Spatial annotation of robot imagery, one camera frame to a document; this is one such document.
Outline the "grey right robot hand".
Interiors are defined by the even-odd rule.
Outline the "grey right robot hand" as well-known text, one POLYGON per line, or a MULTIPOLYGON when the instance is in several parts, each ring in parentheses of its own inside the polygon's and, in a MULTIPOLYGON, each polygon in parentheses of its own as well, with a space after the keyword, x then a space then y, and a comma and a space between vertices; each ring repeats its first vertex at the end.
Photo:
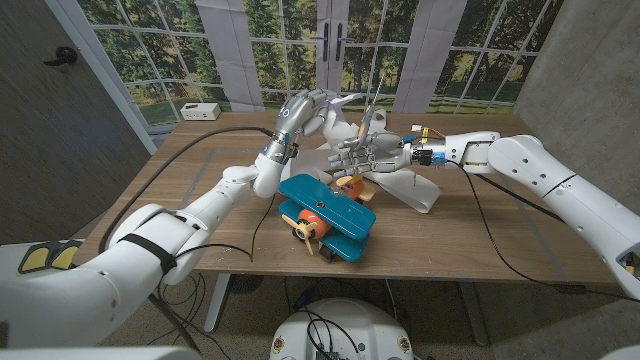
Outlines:
POLYGON ((346 138, 328 162, 336 169, 333 174, 336 178, 368 172, 392 173, 410 165, 434 163, 434 151, 414 144, 415 140, 415 136, 399 136, 393 132, 346 138))

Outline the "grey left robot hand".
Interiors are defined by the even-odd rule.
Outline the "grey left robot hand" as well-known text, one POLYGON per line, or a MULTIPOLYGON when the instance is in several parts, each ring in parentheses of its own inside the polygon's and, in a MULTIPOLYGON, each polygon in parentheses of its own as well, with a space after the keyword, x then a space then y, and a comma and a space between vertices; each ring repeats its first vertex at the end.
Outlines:
POLYGON ((324 125, 329 102, 336 96, 331 90, 314 89, 289 98, 278 113, 274 133, 263 154, 280 164, 294 157, 299 135, 311 136, 324 125))

